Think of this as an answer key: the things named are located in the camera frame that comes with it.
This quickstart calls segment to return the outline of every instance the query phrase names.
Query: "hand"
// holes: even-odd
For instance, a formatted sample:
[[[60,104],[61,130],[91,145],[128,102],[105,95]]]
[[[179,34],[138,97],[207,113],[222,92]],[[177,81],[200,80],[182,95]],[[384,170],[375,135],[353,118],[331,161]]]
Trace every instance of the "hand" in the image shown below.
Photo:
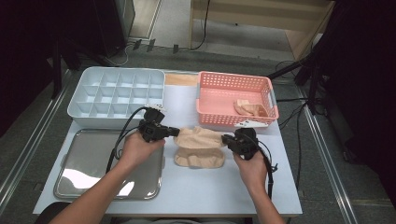
[[[265,191],[267,168],[260,151],[257,151],[249,161],[245,161],[236,153],[233,154],[233,159],[239,167],[242,181],[247,186],[249,193],[251,194],[254,190]]]
[[[134,132],[125,137],[121,158],[117,165],[132,170],[164,144],[164,139],[147,143],[140,132]]]

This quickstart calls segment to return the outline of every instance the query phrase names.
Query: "white table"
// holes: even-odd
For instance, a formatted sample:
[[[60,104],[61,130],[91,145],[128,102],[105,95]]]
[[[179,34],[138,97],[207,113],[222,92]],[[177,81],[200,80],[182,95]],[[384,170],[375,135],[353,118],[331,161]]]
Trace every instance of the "white table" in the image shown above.
[[[163,125],[193,127],[198,125],[195,110],[194,86],[165,86],[163,105],[167,108]],[[232,129],[207,127],[220,132]],[[48,205],[63,201],[53,194],[56,179],[61,172],[61,162],[67,154],[74,135],[81,130],[74,121],[65,138],[56,162],[53,164],[44,190],[35,206],[34,214],[40,214]],[[272,153],[273,164],[278,163],[274,173],[273,202],[284,217],[298,216],[302,208],[292,178],[290,165],[277,122],[265,130],[256,130],[259,140]],[[253,202],[245,188],[230,149],[223,148],[226,155],[219,169],[191,169],[177,166],[174,156],[177,146],[172,138],[166,139],[159,194],[148,201],[114,201],[106,213],[128,217],[248,217],[256,214]]]

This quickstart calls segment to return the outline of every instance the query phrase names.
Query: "person's arm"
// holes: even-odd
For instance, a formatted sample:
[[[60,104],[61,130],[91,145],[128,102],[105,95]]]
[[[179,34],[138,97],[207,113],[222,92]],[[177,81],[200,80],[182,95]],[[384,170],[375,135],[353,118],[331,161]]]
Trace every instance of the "person's arm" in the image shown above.
[[[245,161],[234,153],[233,159],[239,167],[242,181],[256,207],[260,223],[285,223],[265,191],[267,169],[262,154],[258,151],[252,159]]]
[[[164,140],[146,143],[139,132],[128,136],[116,166],[50,223],[99,223],[128,174],[164,143]]]

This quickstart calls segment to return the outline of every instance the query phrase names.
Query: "forearm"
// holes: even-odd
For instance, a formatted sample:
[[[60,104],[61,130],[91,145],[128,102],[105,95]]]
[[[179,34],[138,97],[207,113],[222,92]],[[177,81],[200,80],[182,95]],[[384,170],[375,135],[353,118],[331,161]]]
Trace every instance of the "forearm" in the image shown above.
[[[114,167],[51,223],[99,223],[129,173],[129,169]]]
[[[261,224],[284,223],[283,218],[277,212],[264,187],[250,189],[249,194],[256,207],[257,215]]]

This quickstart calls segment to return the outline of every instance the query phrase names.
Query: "gray floor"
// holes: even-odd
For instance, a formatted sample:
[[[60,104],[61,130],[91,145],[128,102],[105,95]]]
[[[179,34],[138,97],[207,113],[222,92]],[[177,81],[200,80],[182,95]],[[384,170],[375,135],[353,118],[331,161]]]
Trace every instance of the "gray floor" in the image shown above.
[[[147,52],[147,46],[144,45],[137,50],[129,48],[128,53],[129,61],[124,65],[125,67],[149,67],[185,71],[208,70],[247,75],[268,75],[275,71],[279,61],[288,59],[264,59],[245,55],[241,57],[225,55],[228,53],[217,52],[217,54],[214,54],[200,51],[180,51],[174,54],[171,49],[160,47]],[[116,63],[123,63],[125,62],[125,56],[121,52],[118,56],[111,58],[111,60]],[[66,113],[66,108],[84,67],[96,65],[90,60],[82,61],[83,67],[80,71],[72,72],[70,86],[65,92],[64,99],[45,134],[39,139],[40,143],[35,155],[23,173],[21,181],[7,203],[5,211],[0,216],[0,223],[33,223],[35,221],[36,216],[32,215],[32,211],[40,195],[40,184],[42,185],[46,182],[71,123],[71,119]],[[285,65],[287,64],[282,63],[278,69]],[[297,87],[292,84],[291,78],[292,74],[287,74],[274,80],[276,99],[299,97]],[[2,183],[28,142],[41,115],[46,110],[50,102],[51,90],[52,87],[49,85],[20,115],[8,132],[1,137],[0,180]],[[286,119],[299,104],[300,102],[279,103],[279,123]],[[317,119],[359,223],[395,223],[395,210],[391,206],[376,174],[364,165],[352,165],[345,162],[342,149],[335,138],[330,122],[322,116],[317,116]],[[318,146],[305,114],[301,116],[300,122],[302,163],[299,190],[304,213],[299,217],[293,218],[291,223],[344,223],[345,221],[334,196],[328,174],[318,153]],[[282,130],[282,137],[294,177],[297,175],[299,165],[296,136],[296,118],[294,118]],[[108,223],[108,218],[105,218],[103,223]]]

